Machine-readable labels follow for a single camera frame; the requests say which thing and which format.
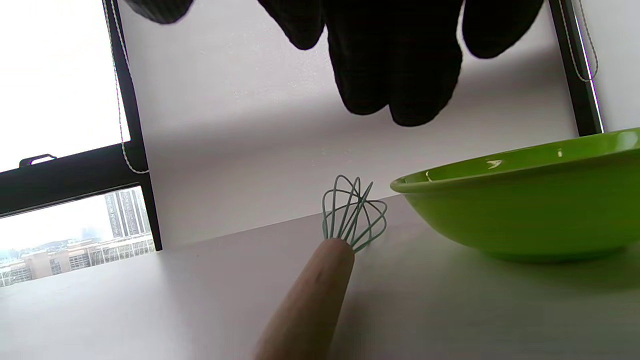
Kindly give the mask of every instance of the glove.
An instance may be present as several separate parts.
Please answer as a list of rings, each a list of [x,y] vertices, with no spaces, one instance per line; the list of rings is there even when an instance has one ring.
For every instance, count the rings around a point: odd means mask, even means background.
[[[192,0],[126,0],[147,19],[170,24]],[[433,120],[451,99],[462,64],[456,38],[462,0],[258,0],[298,49],[315,46],[324,25],[340,98],[358,115],[389,105],[401,126]],[[535,21],[543,0],[466,0],[469,51],[494,58]]]
[[[543,0],[466,0],[462,35],[467,49],[481,59],[509,49],[531,27]]]
[[[173,24],[191,7],[193,0],[125,0],[138,15],[158,24]]]

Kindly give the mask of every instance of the mixing bowl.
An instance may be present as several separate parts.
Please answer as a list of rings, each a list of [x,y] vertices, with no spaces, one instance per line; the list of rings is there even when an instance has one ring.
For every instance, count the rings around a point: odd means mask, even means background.
[[[502,152],[401,177],[436,231],[520,262],[599,258],[640,240],[640,128]]]

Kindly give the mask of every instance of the wooden whisk handle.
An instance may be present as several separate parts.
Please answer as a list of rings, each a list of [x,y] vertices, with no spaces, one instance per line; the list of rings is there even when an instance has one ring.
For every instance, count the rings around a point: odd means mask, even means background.
[[[264,329],[255,360],[326,359],[354,259],[344,240],[318,246]]]

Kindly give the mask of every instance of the blind cord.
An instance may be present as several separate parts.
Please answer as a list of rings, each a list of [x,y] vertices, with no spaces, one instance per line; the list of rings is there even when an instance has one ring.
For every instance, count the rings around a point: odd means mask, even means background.
[[[105,1],[106,0],[102,0],[102,7],[104,9],[104,19],[107,22],[107,29],[109,29],[109,14],[107,12],[107,4]],[[129,77],[131,77],[131,71],[129,70],[129,55],[127,54],[127,49],[124,46],[124,41],[122,40],[122,31],[120,30],[120,25],[118,24],[118,17],[116,16],[115,4],[113,3],[113,0],[110,0],[110,1],[111,1],[111,11],[113,12],[113,20],[114,20],[114,23],[116,24],[116,32],[118,33],[118,40],[120,42],[120,48],[122,48],[122,54],[124,55],[124,60],[127,64],[127,72],[129,73]],[[110,31],[109,31],[109,43],[113,48],[113,39],[111,38]],[[131,165],[131,162],[129,162],[129,157],[127,156],[127,150],[124,147],[124,132],[122,130],[122,111],[120,109],[120,105],[122,104],[122,102],[120,101],[120,91],[118,87],[118,71],[116,69],[116,61],[115,61],[113,52],[111,52],[111,59],[113,60],[113,75],[115,77],[115,84],[116,84],[116,101],[118,103],[118,125],[120,126],[120,147],[122,148],[122,156],[124,157],[124,161],[127,163],[129,170],[131,170],[136,174],[147,174],[149,173],[149,170],[140,171],[133,168],[133,166]]]
[[[596,48],[595,46],[593,46],[593,40],[591,39],[591,33],[589,32],[589,26],[587,25],[587,18],[584,16],[584,6],[582,5],[582,0],[578,0],[578,6],[580,8],[580,16],[582,17],[582,23],[584,24],[584,30],[587,33],[587,39],[589,40],[589,46],[591,48],[591,51],[593,51],[593,61],[595,62],[594,64],[594,70],[593,70],[593,75],[591,75],[591,70],[589,69],[589,62],[587,61],[587,75],[589,77],[584,78],[582,77],[582,74],[580,74],[580,71],[578,70],[578,65],[576,64],[575,61],[575,56],[573,55],[573,46],[571,45],[571,40],[569,37],[569,29],[566,25],[566,16],[564,15],[564,9],[562,6],[562,0],[558,0],[558,3],[560,4],[560,14],[562,15],[562,22],[564,25],[564,34],[566,35],[566,42],[569,45],[569,54],[571,55],[571,61],[573,63],[573,69],[575,70],[575,74],[578,75],[578,78],[584,82],[584,83],[589,83],[591,81],[593,81],[596,78],[596,75],[598,74],[598,70],[600,70],[600,64],[598,62],[598,53],[596,52]],[[580,33],[580,24],[577,23],[576,26],[578,27],[578,32],[579,32],[579,36],[580,36],[580,41],[582,41],[582,34]]]

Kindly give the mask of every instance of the white countertop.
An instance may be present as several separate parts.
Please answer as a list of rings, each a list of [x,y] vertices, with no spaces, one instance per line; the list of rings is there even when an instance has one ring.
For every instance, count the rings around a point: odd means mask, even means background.
[[[331,359],[636,359],[640,248],[519,265],[401,197],[358,253]],[[321,241],[319,215],[0,288],[0,359],[246,359]]]

